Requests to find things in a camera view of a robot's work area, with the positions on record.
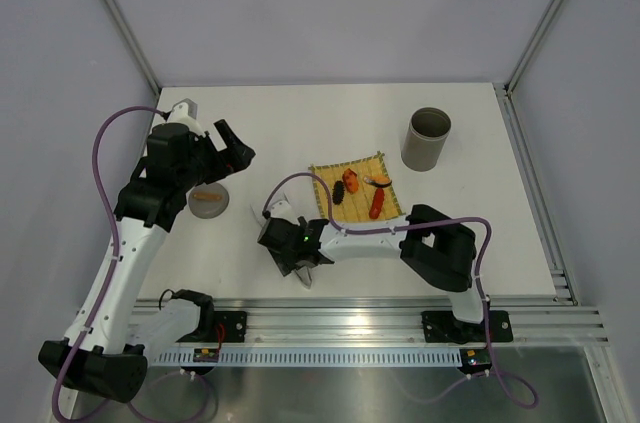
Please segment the grey metal lunch canister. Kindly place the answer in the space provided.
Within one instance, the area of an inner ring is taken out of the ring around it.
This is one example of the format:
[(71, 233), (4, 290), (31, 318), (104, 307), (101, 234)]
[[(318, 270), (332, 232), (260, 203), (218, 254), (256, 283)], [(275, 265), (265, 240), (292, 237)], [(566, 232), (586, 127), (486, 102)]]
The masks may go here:
[(409, 120), (401, 150), (404, 165), (416, 172), (432, 170), (451, 128), (451, 119), (443, 110), (433, 107), (416, 110)]

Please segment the orange salmon slice toy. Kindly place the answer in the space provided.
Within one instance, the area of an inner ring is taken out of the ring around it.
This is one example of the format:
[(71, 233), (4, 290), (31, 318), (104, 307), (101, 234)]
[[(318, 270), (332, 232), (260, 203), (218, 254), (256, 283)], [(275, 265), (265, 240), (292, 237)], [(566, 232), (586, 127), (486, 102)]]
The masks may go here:
[(392, 184), (392, 180), (385, 175), (377, 175), (377, 176), (365, 176), (363, 181), (376, 188), (388, 188)]

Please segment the right small circuit board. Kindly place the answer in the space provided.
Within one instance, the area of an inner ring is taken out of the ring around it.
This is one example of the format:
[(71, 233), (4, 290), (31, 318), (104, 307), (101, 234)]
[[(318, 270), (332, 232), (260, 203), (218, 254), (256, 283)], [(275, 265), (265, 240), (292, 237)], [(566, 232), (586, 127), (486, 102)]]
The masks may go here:
[(491, 363), (487, 349), (469, 349), (461, 352), (462, 363), (467, 366), (485, 366)]

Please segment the left aluminium frame post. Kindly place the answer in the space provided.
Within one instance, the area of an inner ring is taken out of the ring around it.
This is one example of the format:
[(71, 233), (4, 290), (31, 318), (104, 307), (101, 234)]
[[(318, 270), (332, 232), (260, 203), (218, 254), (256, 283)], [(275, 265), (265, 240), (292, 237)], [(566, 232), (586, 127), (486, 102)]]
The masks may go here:
[(118, 0), (99, 0), (103, 5), (112, 25), (125, 45), (131, 59), (146, 82), (156, 100), (159, 99), (162, 86), (152, 68), (145, 52), (130, 26)]

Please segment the stainless steel tongs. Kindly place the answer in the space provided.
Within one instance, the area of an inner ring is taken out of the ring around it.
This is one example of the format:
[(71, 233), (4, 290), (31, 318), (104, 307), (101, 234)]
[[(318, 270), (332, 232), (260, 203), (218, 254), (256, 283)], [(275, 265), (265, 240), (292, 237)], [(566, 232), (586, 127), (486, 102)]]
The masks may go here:
[[(304, 240), (304, 238), (307, 237), (305, 233), (307, 222), (304, 218), (296, 215), (297, 223), (293, 224), (284, 219), (270, 217), (267, 211), (268, 207), (271, 203), (280, 199), (286, 199), (289, 202), (285, 193), (277, 192), (276, 195), (269, 200), (266, 208), (260, 209), (257, 205), (252, 206), (254, 217), (260, 225), (257, 242), (266, 250), (269, 245), (301, 244), (302, 242), (308, 242)], [(311, 289), (313, 283), (311, 268), (294, 271), (288, 276), (291, 275), (298, 280), (304, 289)]]

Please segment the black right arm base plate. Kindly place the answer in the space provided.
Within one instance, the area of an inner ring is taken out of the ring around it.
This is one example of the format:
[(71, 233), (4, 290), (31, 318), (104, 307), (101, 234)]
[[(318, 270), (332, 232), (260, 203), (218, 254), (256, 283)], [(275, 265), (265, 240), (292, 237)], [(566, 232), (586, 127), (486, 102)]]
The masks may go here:
[[(489, 337), (492, 342), (510, 343), (514, 340), (509, 314), (503, 310), (489, 311)], [(421, 324), (426, 343), (485, 343), (483, 323), (466, 323), (454, 318), (452, 311), (424, 311)]]

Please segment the grey canister lid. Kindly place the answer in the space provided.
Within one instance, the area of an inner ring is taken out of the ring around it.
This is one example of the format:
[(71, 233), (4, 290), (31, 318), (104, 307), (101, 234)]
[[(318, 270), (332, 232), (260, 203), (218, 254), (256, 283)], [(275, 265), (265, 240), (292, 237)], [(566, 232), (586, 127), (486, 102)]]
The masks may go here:
[(209, 220), (221, 216), (230, 202), (228, 190), (220, 183), (195, 187), (188, 196), (190, 212), (197, 218)]

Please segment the red sausage toy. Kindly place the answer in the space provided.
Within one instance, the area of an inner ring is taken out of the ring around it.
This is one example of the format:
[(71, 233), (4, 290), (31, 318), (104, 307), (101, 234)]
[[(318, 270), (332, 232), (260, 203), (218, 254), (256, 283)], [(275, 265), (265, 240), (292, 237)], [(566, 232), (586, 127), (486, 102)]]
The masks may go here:
[(371, 207), (369, 210), (369, 218), (377, 220), (380, 217), (385, 201), (385, 191), (383, 188), (377, 188), (374, 192)]

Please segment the aluminium front rail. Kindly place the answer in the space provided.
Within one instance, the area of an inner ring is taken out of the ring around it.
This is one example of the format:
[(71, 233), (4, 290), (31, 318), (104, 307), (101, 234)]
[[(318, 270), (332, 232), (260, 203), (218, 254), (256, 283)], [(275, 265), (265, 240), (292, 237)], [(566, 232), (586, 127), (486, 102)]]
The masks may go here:
[[(435, 298), (219, 299), (218, 311), (247, 313), (245, 344), (263, 347), (421, 346), (421, 313), (444, 310)], [(497, 299), (509, 313), (515, 347), (607, 346), (599, 311), (570, 301)]]

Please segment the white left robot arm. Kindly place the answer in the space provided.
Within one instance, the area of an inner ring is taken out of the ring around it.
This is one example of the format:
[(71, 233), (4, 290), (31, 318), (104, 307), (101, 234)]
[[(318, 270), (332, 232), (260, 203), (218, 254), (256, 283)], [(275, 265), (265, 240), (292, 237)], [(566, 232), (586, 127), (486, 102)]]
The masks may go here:
[(57, 387), (128, 403), (167, 348), (222, 336), (212, 297), (193, 290), (178, 291), (136, 334), (128, 331), (150, 264), (188, 194), (247, 169), (255, 156), (225, 120), (214, 127), (222, 150), (190, 123), (167, 120), (152, 129), (145, 156), (108, 211), (111, 242), (85, 302), (64, 336), (39, 351)]

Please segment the black sea cucumber toy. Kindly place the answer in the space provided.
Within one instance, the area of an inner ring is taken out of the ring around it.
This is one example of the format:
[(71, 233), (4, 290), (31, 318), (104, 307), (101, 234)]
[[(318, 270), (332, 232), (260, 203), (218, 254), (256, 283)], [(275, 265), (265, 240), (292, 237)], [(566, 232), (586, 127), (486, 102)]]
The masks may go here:
[(346, 193), (345, 184), (342, 180), (336, 181), (332, 189), (332, 203), (334, 205), (341, 205), (344, 201)]

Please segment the right aluminium frame post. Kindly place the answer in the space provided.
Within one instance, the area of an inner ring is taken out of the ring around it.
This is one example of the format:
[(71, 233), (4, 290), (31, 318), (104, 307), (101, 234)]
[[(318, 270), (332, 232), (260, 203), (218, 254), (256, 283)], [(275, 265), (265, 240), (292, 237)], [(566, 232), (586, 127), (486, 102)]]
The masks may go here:
[(559, 17), (566, 0), (549, 0), (539, 18), (532, 34), (530, 35), (514, 69), (503, 85), (505, 95), (509, 98), (513, 96), (516, 88), (524, 77), (534, 57), (540, 50), (543, 42), (553, 24)]

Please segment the orange fried fish toy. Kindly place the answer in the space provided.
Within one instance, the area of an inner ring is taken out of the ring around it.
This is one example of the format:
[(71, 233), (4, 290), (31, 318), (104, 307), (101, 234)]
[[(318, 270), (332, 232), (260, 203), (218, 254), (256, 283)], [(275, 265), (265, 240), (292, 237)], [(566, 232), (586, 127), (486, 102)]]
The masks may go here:
[(345, 190), (350, 194), (355, 194), (359, 190), (358, 175), (350, 168), (347, 168), (342, 175), (342, 182)]

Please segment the bamboo woven tray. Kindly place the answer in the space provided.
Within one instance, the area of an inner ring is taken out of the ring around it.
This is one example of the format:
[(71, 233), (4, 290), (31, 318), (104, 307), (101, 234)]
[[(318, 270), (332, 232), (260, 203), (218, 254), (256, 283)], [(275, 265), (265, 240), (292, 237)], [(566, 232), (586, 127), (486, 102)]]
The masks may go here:
[[(341, 205), (332, 203), (332, 189), (336, 181), (342, 180), (344, 171), (350, 168), (357, 175), (359, 180), (359, 190), (355, 194), (346, 191), (344, 201)], [(344, 163), (333, 163), (327, 165), (311, 165), (309, 167), (311, 173), (320, 177), (329, 188), (331, 194), (327, 198), (322, 185), (313, 181), (314, 194), (320, 215), (323, 218), (328, 217), (328, 202), (332, 204), (333, 218), (339, 223), (369, 223), (383, 220), (390, 220), (404, 214), (398, 202), (393, 185), (384, 188), (385, 201), (380, 217), (377, 220), (369, 218), (369, 210), (372, 203), (376, 187), (366, 184), (363, 181), (365, 176), (385, 175), (390, 178), (386, 168), (384, 154), (378, 151), (375, 155), (366, 158), (360, 158)]]

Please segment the aluminium frame post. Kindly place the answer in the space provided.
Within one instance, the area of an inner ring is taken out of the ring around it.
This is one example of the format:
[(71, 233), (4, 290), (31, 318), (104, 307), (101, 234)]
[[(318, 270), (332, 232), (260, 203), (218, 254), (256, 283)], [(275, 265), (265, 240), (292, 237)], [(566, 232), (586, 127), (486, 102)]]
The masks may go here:
[(112, 25), (125, 45), (131, 59), (146, 82), (156, 100), (159, 99), (162, 86), (152, 68), (145, 52), (130, 26), (118, 0), (99, 0), (103, 5)]
[(559, 17), (566, 0), (549, 0), (539, 18), (532, 34), (530, 35), (514, 69), (503, 85), (505, 95), (509, 98), (513, 96), (516, 88), (524, 77), (534, 57), (540, 50), (543, 42), (553, 24)]

